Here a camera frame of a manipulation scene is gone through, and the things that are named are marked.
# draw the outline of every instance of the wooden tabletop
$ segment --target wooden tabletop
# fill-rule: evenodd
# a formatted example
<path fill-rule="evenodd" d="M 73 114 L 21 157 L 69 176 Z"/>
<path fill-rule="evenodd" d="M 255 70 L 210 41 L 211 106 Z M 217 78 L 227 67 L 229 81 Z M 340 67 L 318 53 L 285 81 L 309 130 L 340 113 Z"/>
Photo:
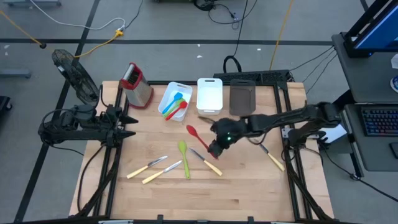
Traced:
<path fill-rule="evenodd" d="M 103 85 L 105 103 L 114 103 L 118 82 L 104 82 Z M 126 126 L 127 130 L 135 131 L 137 134 L 123 141 L 111 218 L 154 220 L 157 215 L 163 214 L 165 220 L 244 221 L 248 216 L 253 216 L 255 221 L 294 221 L 286 171 L 281 172 L 260 147 L 242 139 L 225 150 L 217 161 L 206 152 L 198 140 L 187 133 L 185 126 L 189 124 L 197 129 L 205 142 L 210 143 L 215 137 L 210 131 L 210 125 L 197 118 L 196 86 L 193 86 L 193 96 L 182 122 L 165 121 L 162 118 L 157 107 L 167 86 L 152 87 L 154 98 L 147 109 L 129 108 L 129 116 L 138 119 L 139 123 Z M 303 107 L 306 100 L 303 84 L 288 83 L 288 87 L 292 109 Z M 280 95 L 284 106 L 282 92 Z M 232 117 L 228 111 L 228 86 L 223 87 L 223 104 L 222 112 L 211 118 L 217 120 Z M 256 104 L 254 113 L 275 114 L 277 111 L 273 88 L 257 86 Z M 104 106 L 100 103 L 97 111 L 103 110 Z M 223 175 L 218 176 L 203 161 L 187 151 L 190 180 L 185 179 L 184 166 L 181 164 L 143 185 L 141 183 L 143 179 L 182 159 L 177 147 L 180 140 L 185 140 L 188 147 L 196 149 L 206 160 L 219 168 Z M 284 164 L 280 158 L 282 142 L 278 128 L 267 134 L 264 145 Z M 88 141 L 81 170 L 99 146 L 98 141 Z M 312 140 L 307 141 L 307 147 L 318 150 L 316 142 Z M 103 149 L 93 159 L 86 171 L 82 205 L 90 199 L 98 186 L 104 152 Z M 325 213 L 332 217 L 333 212 L 319 155 L 304 150 L 300 153 L 307 188 Z M 168 158 L 131 179 L 126 178 L 129 173 L 160 156 Z M 77 189 L 76 186 L 70 214 L 77 212 Z M 297 198 L 301 202 L 302 197 L 299 191 L 297 192 Z M 101 213 L 104 213 L 107 194 L 108 191 L 105 190 Z M 302 206 L 300 213 L 302 217 L 305 216 Z"/>

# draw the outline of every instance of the black desk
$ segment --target black desk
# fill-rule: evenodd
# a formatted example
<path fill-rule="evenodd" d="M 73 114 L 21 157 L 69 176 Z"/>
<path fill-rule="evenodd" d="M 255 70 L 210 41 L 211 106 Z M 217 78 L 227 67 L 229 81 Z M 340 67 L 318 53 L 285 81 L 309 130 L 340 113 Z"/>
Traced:
<path fill-rule="evenodd" d="M 351 134 L 351 159 L 356 174 L 363 176 L 359 160 L 368 171 L 398 171 L 398 159 L 392 154 L 389 143 L 398 142 L 395 137 L 367 137 L 364 135 L 355 103 L 398 103 L 398 93 L 392 90 L 390 80 L 398 75 L 391 66 L 396 53 L 375 53 L 369 58 L 349 58 L 343 37 L 332 36 L 340 64 L 346 76 L 349 90 L 335 101 L 344 108 L 343 121 Z"/>

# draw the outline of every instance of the fan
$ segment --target fan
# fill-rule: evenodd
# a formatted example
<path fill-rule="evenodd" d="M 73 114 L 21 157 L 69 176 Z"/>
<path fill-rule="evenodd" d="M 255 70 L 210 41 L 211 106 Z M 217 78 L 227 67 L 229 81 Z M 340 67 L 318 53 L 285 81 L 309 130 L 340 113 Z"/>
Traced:
<path fill-rule="evenodd" d="M 52 60 L 62 76 L 75 89 L 76 96 L 85 104 L 95 105 L 99 90 L 87 71 L 66 50 L 54 50 Z"/>

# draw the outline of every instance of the gray floor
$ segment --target gray floor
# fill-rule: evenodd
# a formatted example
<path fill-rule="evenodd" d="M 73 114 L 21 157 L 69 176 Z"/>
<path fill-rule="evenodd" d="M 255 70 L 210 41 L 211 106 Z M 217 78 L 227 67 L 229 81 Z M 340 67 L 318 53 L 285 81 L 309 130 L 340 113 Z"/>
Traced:
<path fill-rule="evenodd" d="M 61 8 L 45 10 L 62 22 L 85 24 L 94 0 L 63 1 Z M 114 17 L 127 21 L 136 13 L 138 0 L 102 0 L 96 12 L 93 27 L 102 26 Z M 238 9 L 243 1 L 225 0 Z M 245 20 L 241 38 L 244 40 L 276 40 L 289 0 L 259 1 Z M 57 25 L 38 10 L 9 8 L 0 4 L 0 10 L 12 17 L 33 36 L 45 39 L 79 39 L 83 30 Z M 214 11 L 214 17 L 228 20 L 223 9 Z M 299 0 L 293 5 L 282 36 L 283 40 L 330 41 L 330 36 L 346 31 L 363 13 L 359 0 Z M 89 39 L 107 39 L 113 36 L 119 23 L 88 34 Z M 188 1 L 168 1 L 156 4 L 144 1 L 141 14 L 125 32 L 123 39 L 236 39 L 237 30 L 229 25 L 209 21 L 207 14 L 195 9 Z M 0 39 L 25 38 L 4 18 L 0 18 Z M 94 44 L 85 44 L 83 51 Z M 66 49 L 75 53 L 77 44 L 49 44 L 49 48 Z M 293 68 L 320 54 L 328 46 L 281 45 L 275 56 L 273 69 Z M 119 80 L 129 62 L 136 62 L 148 80 L 196 80 L 222 72 L 222 61 L 233 54 L 235 45 L 215 44 L 111 44 L 83 57 L 80 62 L 99 84 L 103 80 Z M 268 70 L 273 45 L 240 45 L 236 57 L 244 71 Z M 301 82 L 313 70 L 319 59 L 294 71 Z M 309 89 L 326 62 L 305 82 Z M 228 65 L 229 71 L 235 71 Z M 12 222 L 29 180 L 41 142 L 37 128 L 43 115 L 55 108 L 64 79 L 51 60 L 51 52 L 35 44 L 0 43 L 0 68 L 28 68 L 32 78 L 1 79 L 0 95 L 12 97 L 14 109 L 2 122 L 0 130 L 0 223 Z M 310 103 L 333 101 L 348 89 L 343 71 L 334 59 L 318 83 L 308 94 Z M 64 108 L 79 103 L 70 91 Z M 85 142 L 68 142 L 65 146 L 84 151 Z M 353 170 L 349 156 L 331 153 L 332 159 Z M 72 201 L 81 156 L 50 149 L 42 173 L 28 207 L 25 220 L 62 218 L 68 215 Z M 325 159 L 325 175 L 336 218 L 358 223 L 394 223 L 398 205 L 353 182 Z M 380 189 L 398 196 L 398 174 L 367 172 L 365 180 Z"/>

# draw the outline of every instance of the cheese grater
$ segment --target cheese grater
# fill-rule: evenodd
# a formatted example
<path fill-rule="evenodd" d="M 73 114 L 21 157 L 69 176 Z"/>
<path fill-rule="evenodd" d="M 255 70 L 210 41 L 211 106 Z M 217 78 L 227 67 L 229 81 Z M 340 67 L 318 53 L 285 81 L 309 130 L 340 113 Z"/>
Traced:
<path fill-rule="evenodd" d="M 135 63 L 130 63 L 120 83 L 124 88 L 130 106 L 136 109 L 147 108 L 154 94 L 154 89 L 148 84 L 141 69 Z"/>

